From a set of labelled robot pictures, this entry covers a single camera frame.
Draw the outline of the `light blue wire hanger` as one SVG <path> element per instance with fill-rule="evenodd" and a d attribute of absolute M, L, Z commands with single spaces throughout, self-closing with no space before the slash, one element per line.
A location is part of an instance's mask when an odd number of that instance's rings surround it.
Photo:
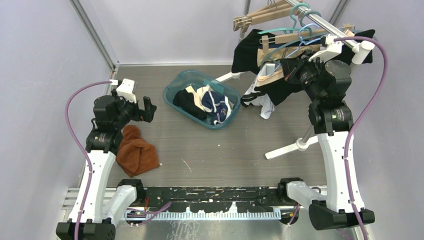
<path fill-rule="evenodd" d="M 271 56 L 277 52 L 278 50 L 275 49 L 270 52 L 270 44 L 274 43 L 276 45 L 283 44 L 284 46 L 281 46 L 282 48 L 285 48 L 288 45 L 291 45 L 296 42 L 300 42 L 301 44 L 306 45 L 306 40 L 313 39 L 315 37 L 321 36 L 323 34 L 326 34 L 328 31 L 323 28 L 318 28 L 316 30 L 303 30 L 302 28 L 295 33 L 288 33 L 288 34 L 280 34 L 273 36 L 269 38 L 267 35 L 263 35 L 260 39 L 260 43 L 262 45 L 262 51 L 264 53 L 263 62 L 271 61 Z"/>

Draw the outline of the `black underwear beige waistband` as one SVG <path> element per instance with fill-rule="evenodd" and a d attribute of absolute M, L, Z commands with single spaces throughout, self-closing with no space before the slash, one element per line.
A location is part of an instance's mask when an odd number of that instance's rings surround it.
<path fill-rule="evenodd" d="M 368 29 L 365 31 L 354 31 L 354 35 L 358 37 L 367 37 L 367 38 L 373 38 L 376 33 L 375 29 Z M 299 46 L 300 40 L 294 41 L 292 44 L 287 45 L 287 47 L 295 47 L 295 49 Z M 318 47 L 319 42 L 315 42 L 310 44 L 313 47 Z M 343 46 L 342 51 L 339 55 L 331 58 L 331 60 L 339 60 L 342 61 L 348 65 L 352 64 L 352 58 L 354 57 L 354 53 L 352 50 L 347 47 Z M 371 64 L 373 62 L 373 51 L 370 51 L 367 57 L 363 60 L 361 64 Z M 255 91 L 266 93 L 272 103 L 277 106 L 280 103 L 282 103 L 290 94 L 292 93 L 298 93 L 301 92 L 303 89 L 301 85 L 299 84 L 293 84 L 286 82 L 283 79 L 278 79 L 275 82 L 272 82 L 270 84 L 266 84 L 264 86 L 257 86 L 254 89 Z"/>

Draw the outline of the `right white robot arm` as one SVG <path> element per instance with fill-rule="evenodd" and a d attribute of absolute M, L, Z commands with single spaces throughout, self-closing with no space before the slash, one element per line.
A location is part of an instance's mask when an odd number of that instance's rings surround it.
<path fill-rule="evenodd" d="M 299 177 L 283 178 L 278 184 L 279 202 L 304 206 L 316 230 L 374 223 L 375 213 L 365 208 L 359 192 L 355 165 L 345 162 L 345 156 L 353 153 L 354 118 L 344 101 L 352 82 L 350 66 L 340 60 L 301 58 L 280 63 L 285 82 L 300 86 L 311 100 L 308 117 L 323 153 L 327 193 L 318 193 Z"/>

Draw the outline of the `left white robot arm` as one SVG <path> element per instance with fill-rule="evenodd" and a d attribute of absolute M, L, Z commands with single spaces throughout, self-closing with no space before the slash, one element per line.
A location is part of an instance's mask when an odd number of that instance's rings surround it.
<path fill-rule="evenodd" d="M 123 179 L 112 198 L 104 203 L 107 181 L 123 139 L 122 129 L 130 122 L 153 120 L 157 107 L 147 96 L 144 108 L 122 96 L 104 95 L 93 103 L 94 118 L 83 153 L 87 163 L 77 199 L 66 222 L 59 222 L 60 240 L 113 240 L 117 222 L 132 204 L 141 206 L 146 193 L 141 180 Z"/>

